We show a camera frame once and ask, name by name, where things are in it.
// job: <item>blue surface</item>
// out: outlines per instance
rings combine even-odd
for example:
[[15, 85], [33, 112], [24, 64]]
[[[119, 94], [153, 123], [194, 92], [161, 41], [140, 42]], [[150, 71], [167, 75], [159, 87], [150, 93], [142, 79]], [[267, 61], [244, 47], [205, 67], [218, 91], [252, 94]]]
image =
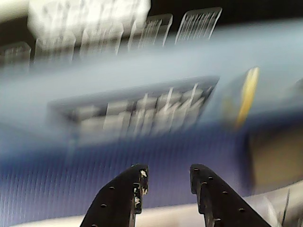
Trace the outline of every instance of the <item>blue surface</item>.
[[244, 135], [219, 126], [119, 141], [69, 153], [23, 153], [0, 160], [0, 226], [84, 214], [98, 190], [131, 164], [148, 164], [145, 208], [195, 203], [189, 167], [206, 164], [241, 195], [250, 194]]

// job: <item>white plastic part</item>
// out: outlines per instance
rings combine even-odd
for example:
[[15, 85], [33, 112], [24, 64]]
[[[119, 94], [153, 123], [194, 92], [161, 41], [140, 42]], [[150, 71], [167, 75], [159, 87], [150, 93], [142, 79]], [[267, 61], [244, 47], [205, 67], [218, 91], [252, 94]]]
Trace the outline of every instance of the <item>white plastic part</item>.
[[155, 44], [163, 46], [172, 20], [172, 14], [163, 14], [148, 17], [144, 24], [142, 21], [135, 21], [128, 42], [128, 50], [141, 49]]
[[193, 39], [210, 39], [221, 15], [222, 8], [190, 10], [185, 13], [179, 27], [175, 43]]
[[86, 28], [81, 41], [81, 58], [101, 52], [117, 54], [123, 31], [123, 25], [120, 22]]
[[32, 48], [25, 42], [18, 42], [0, 47], [1, 69], [18, 68], [29, 69]]
[[37, 38], [35, 61], [71, 62], [74, 54], [76, 37], [73, 33], [54, 34]]
[[85, 28], [108, 21], [130, 33], [134, 21], [146, 21], [150, 8], [150, 0], [31, 0], [28, 27], [36, 37], [71, 31], [80, 41]]

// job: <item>blue panel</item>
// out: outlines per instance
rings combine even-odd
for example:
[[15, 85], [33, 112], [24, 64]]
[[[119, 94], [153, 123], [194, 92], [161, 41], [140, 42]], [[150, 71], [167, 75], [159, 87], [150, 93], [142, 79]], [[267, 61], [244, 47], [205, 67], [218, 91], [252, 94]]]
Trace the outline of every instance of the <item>blue panel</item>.
[[241, 195], [250, 193], [244, 137], [205, 126], [137, 141], [25, 153], [0, 160], [0, 226], [84, 214], [98, 190], [134, 163], [150, 168], [145, 208], [195, 203], [189, 167], [207, 164]]

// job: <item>white connector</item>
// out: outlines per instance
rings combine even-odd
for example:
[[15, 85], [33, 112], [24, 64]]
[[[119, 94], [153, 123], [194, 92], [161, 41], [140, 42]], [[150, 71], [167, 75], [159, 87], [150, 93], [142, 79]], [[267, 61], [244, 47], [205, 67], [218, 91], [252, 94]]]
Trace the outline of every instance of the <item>white connector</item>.
[[31, 0], [28, 27], [36, 37], [70, 31], [81, 40], [87, 27], [119, 22], [130, 33], [134, 21], [146, 21], [150, 7], [150, 0]]

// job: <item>yellow label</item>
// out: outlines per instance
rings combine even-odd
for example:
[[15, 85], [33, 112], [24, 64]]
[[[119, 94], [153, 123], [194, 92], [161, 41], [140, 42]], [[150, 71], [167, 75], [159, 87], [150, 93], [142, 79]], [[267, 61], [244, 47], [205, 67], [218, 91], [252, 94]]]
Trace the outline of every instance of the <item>yellow label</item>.
[[252, 106], [252, 102], [255, 97], [259, 74], [260, 74], [259, 67], [252, 68], [247, 73], [246, 80], [244, 82], [242, 89], [242, 101], [241, 101], [241, 107], [239, 110], [238, 118], [236, 120], [236, 127], [241, 126], [248, 116], [248, 113]]

